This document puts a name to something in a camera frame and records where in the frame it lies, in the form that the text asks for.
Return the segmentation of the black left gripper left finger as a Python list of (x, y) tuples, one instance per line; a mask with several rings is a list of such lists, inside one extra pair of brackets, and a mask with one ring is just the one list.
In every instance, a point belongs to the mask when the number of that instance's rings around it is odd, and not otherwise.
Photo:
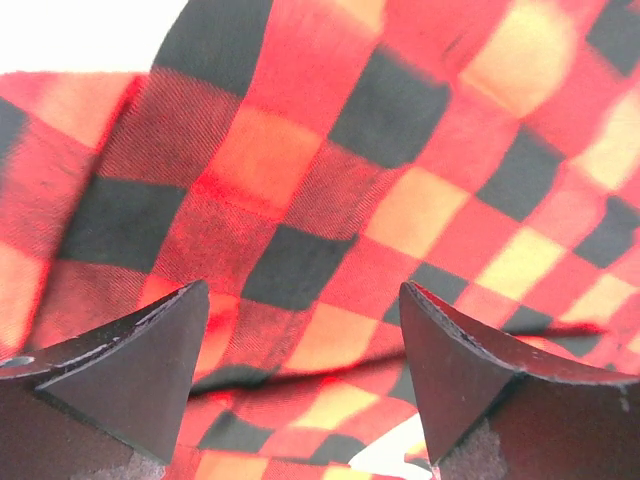
[(2, 361), (2, 478), (162, 478), (208, 313), (208, 287), (196, 281), (120, 319)]

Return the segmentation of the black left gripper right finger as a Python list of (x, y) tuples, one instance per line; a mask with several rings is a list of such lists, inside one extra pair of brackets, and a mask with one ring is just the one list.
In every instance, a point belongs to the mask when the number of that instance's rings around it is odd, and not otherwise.
[(415, 283), (399, 313), (429, 463), (444, 479), (635, 479), (639, 380), (532, 347)]

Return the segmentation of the red black plaid shirt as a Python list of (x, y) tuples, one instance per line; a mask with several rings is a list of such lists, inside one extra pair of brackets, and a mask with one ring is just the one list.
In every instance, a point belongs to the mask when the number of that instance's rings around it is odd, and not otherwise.
[(639, 370), (635, 1), (190, 1), (151, 69), (1, 78), (1, 353), (203, 280), (172, 479), (388, 479), (398, 292)]

